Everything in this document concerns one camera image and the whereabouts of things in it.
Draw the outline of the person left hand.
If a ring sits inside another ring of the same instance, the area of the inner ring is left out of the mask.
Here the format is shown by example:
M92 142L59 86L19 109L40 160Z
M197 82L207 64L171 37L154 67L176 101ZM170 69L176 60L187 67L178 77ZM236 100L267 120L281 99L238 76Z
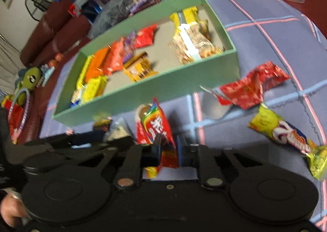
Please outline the person left hand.
M23 218L28 218L22 201L12 194L6 194L1 201L1 217L12 228L22 225Z

